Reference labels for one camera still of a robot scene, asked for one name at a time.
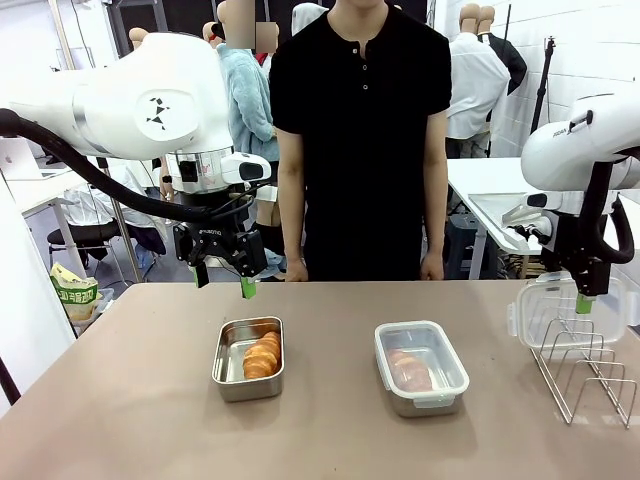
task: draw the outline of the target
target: man's hand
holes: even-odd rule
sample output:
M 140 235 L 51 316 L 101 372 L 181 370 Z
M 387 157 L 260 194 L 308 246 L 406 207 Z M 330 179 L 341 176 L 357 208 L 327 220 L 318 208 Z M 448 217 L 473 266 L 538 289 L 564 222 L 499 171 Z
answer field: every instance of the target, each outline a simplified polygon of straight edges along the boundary
M 428 252 L 420 267 L 420 280 L 444 280 L 442 252 Z
M 302 260 L 287 260 L 287 276 L 285 281 L 287 282 L 308 282 L 309 273 L 307 267 Z

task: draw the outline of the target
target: black chair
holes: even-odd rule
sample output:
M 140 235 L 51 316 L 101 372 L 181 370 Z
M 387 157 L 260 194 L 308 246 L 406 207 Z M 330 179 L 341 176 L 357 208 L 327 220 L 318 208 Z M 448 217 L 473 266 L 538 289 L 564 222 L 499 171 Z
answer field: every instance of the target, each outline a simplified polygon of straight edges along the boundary
M 122 274 L 122 268 L 120 268 L 120 263 L 118 262 L 118 257 L 116 256 L 115 250 L 113 249 L 113 245 L 111 245 L 111 240 L 114 237 L 120 236 L 120 229 L 118 228 L 118 223 L 115 220 L 112 220 L 106 225 L 69 225 L 69 230 L 71 230 L 71 236 L 73 237 L 74 242 L 76 242 L 77 244 L 95 245 L 91 247 L 78 246 L 77 248 L 80 252 L 86 252 L 87 250 L 96 250 L 100 248 L 110 249 L 111 253 L 113 254 L 113 260 L 116 262 L 116 268 L 118 269 L 120 278 L 122 279 L 122 282 L 127 285 L 127 281 L 124 279 L 124 275 Z M 53 267 L 53 252 L 66 250 L 66 247 L 60 229 L 54 230 L 49 235 L 47 235 L 47 241 L 49 242 L 49 268 L 51 268 Z M 86 262 L 85 268 L 87 268 L 89 264 L 88 257 L 86 258 L 86 260 L 83 259 L 83 261 Z

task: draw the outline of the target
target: robot logo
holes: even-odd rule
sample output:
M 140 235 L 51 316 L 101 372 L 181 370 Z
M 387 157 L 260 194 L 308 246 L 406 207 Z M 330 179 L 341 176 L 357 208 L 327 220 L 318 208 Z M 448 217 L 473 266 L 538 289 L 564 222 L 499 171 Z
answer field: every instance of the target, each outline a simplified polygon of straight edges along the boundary
M 160 114 L 162 112 L 164 112 L 165 110 L 170 110 L 171 107 L 163 107 L 162 104 L 162 99 L 161 98 L 151 98 L 149 100 L 150 102 L 154 102 L 156 104 L 156 113 L 154 117 L 147 117 L 147 122 L 155 122 L 155 123 L 159 123 L 160 125 L 162 125 L 162 129 L 166 130 L 164 123 L 162 122 L 162 119 L 160 118 Z

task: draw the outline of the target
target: table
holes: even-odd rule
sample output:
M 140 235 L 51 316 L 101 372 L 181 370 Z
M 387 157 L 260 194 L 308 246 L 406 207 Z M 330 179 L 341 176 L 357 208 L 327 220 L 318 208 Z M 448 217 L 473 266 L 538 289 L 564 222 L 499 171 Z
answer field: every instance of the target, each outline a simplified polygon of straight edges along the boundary
M 449 185 L 479 223 L 469 271 L 470 280 L 480 278 L 487 233 L 496 241 L 498 247 L 507 253 L 525 256 L 540 255 L 542 247 L 535 237 L 530 238 L 529 248 L 517 248 L 505 235 L 506 228 L 498 227 L 486 212 L 469 198 L 473 194 L 538 192 L 539 190 L 529 185 L 522 176 L 519 158 L 453 158 L 448 160 L 448 165 Z M 629 217 L 637 249 L 640 249 L 640 205 L 624 196 L 621 196 L 621 201 Z M 615 228 L 611 223 L 607 225 L 604 238 L 607 243 L 617 248 Z
M 640 471 L 637 421 L 626 431 L 598 415 L 571 427 L 559 419 L 530 352 L 507 334 L 505 307 L 522 285 L 260 284 L 251 300 L 237 284 L 134 285 L 0 421 L 0 478 L 602 480 Z M 261 315 L 285 324 L 284 391 L 225 404 L 211 380 L 219 328 Z M 467 369 L 457 415 L 391 410 L 374 329 L 417 319 L 440 323 Z M 638 338 L 627 333 L 616 350 L 640 378 Z
M 61 202 L 58 198 L 65 191 L 77 188 L 87 183 L 80 175 L 73 171 L 68 171 L 55 177 L 44 180 L 8 180 L 7 185 L 16 202 L 18 209 L 23 216 L 29 216 L 52 207 L 56 215 L 64 244 L 69 252 L 69 257 L 73 265 L 73 272 L 81 278 L 86 278 L 87 274 L 82 264 L 82 259 L 78 253 L 75 241 L 71 236 L 69 225 L 64 217 Z

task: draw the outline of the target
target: croissant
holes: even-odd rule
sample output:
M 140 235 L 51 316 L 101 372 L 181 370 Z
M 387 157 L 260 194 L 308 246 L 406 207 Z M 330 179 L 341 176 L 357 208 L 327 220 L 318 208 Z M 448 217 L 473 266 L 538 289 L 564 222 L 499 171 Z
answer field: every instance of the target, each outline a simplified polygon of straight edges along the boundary
M 269 332 L 254 343 L 244 354 L 244 378 L 270 377 L 278 371 L 280 363 L 280 335 Z
M 422 360 L 402 350 L 389 351 L 389 368 L 394 383 L 406 392 L 433 390 L 429 368 Z

